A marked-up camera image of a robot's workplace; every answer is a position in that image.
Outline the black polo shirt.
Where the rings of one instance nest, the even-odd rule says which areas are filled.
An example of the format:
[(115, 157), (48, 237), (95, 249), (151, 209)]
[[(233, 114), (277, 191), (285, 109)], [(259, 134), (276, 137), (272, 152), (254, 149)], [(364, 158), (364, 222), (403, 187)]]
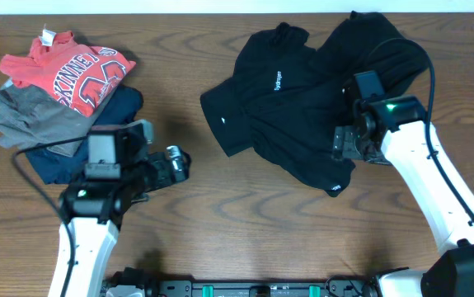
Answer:
[(332, 156), (335, 129), (353, 121), (344, 98), (357, 73), (374, 71), (397, 97), (428, 68), (425, 55), (381, 13), (352, 12), (318, 49), (309, 34), (281, 23), (253, 34), (233, 74), (200, 98), (222, 150), (254, 149), (301, 183), (338, 196), (354, 163)]

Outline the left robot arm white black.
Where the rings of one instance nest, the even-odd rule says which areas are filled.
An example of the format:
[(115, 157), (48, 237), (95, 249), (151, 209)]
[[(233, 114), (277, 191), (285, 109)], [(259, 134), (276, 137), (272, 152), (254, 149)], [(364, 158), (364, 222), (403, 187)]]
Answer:
[(59, 253), (49, 296), (98, 296), (123, 216), (150, 191), (189, 178), (191, 157), (180, 147), (146, 149), (125, 164), (88, 163), (60, 196)]

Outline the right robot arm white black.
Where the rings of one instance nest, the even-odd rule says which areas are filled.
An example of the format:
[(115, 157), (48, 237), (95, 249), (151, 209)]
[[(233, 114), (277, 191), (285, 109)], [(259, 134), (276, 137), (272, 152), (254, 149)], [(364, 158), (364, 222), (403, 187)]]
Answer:
[(336, 128), (334, 152), (389, 164), (426, 218), (439, 259), (426, 271), (377, 274), (365, 296), (474, 296), (474, 194), (453, 166), (414, 96), (353, 102), (352, 125)]

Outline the navy blue folded shirt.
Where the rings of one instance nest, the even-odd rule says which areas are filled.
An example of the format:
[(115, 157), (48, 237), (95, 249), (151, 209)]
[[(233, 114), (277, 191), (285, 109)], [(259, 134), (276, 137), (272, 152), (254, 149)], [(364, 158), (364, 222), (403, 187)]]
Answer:
[[(143, 107), (143, 95), (138, 90), (119, 85), (94, 125), (127, 125), (134, 121)], [(88, 159), (88, 143), (83, 140), (71, 157), (55, 153), (53, 148), (42, 148), (26, 153), (31, 166), (42, 182), (48, 184), (68, 184), (73, 175), (83, 169)]]

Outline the red printed t-shirt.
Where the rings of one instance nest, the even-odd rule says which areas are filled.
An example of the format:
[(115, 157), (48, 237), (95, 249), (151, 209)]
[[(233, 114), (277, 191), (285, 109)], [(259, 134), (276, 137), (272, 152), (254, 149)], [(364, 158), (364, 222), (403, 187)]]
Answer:
[(5, 55), (0, 71), (16, 87), (39, 87), (89, 117), (135, 65), (115, 49), (77, 43), (71, 31), (44, 30), (33, 39), (27, 56)]

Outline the grey folded shirt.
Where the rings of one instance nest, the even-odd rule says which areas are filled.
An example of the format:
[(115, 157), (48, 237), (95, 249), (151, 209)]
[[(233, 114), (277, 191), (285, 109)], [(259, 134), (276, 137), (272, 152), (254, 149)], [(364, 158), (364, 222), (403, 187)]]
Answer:
[(54, 100), (43, 89), (19, 88), (7, 80), (0, 87), (0, 146), (28, 149), (39, 144), (60, 142), (85, 135), (103, 112), (112, 95), (89, 116)]

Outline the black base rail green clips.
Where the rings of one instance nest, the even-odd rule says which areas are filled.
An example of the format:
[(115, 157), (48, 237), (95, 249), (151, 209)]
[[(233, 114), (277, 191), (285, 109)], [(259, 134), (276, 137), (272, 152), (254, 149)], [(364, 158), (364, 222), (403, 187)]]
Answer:
[(100, 297), (378, 297), (366, 280), (332, 276), (323, 281), (222, 281), (161, 278), (131, 267), (103, 280)]

